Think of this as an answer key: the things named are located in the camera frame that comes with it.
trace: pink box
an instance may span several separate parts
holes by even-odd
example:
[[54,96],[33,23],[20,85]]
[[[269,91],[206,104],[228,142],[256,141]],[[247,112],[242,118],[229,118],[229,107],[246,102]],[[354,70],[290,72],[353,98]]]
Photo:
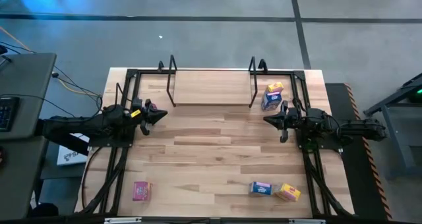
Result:
[[146,181],[136,181],[133,186],[133,201],[149,201],[152,184]]

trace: small cardboard box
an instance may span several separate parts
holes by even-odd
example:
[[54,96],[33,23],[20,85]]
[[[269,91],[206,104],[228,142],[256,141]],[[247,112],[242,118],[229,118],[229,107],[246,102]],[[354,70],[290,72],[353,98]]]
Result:
[[271,195],[271,184],[252,182],[249,186],[249,194],[261,194],[265,196]]
[[275,195],[277,195],[278,197],[286,200],[286,201],[298,201],[299,200],[299,196],[301,195],[301,192],[292,187],[289,184],[283,184],[281,186],[277,186],[274,189],[274,193]]
[[263,111],[275,110],[281,102],[282,95],[280,92],[264,93],[261,107]]
[[284,89],[283,84],[281,82],[276,82],[273,84],[269,84],[266,89],[265,92],[266,93],[271,93],[271,92],[282,92],[282,90]]
[[133,201],[149,201],[151,198],[151,183],[136,181],[133,186]]

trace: keyboard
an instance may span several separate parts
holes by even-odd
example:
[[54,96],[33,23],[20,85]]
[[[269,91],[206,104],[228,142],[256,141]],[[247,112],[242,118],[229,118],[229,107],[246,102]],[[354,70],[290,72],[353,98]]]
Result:
[[13,120],[19,107],[19,98],[0,98],[0,132],[8,132],[12,129]]

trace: black desk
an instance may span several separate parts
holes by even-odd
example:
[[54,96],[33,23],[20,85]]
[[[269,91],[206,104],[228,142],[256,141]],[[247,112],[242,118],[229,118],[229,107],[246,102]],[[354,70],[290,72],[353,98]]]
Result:
[[[8,57],[13,62],[0,69],[0,94],[29,94],[44,98],[56,54]],[[47,140],[42,137],[16,139],[16,135],[34,131],[41,107],[40,99],[21,98],[12,132],[0,135],[0,146],[5,149],[5,164],[0,168],[0,220],[26,217],[32,191],[40,177]]]

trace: blue box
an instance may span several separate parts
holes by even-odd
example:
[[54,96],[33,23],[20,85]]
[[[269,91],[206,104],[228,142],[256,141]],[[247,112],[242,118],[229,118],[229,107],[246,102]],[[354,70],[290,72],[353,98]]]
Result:
[[250,184],[249,194],[271,195],[271,184],[252,182]]
[[265,92],[262,96],[261,107],[264,111],[275,110],[282,102],[282,95],[280,92]]

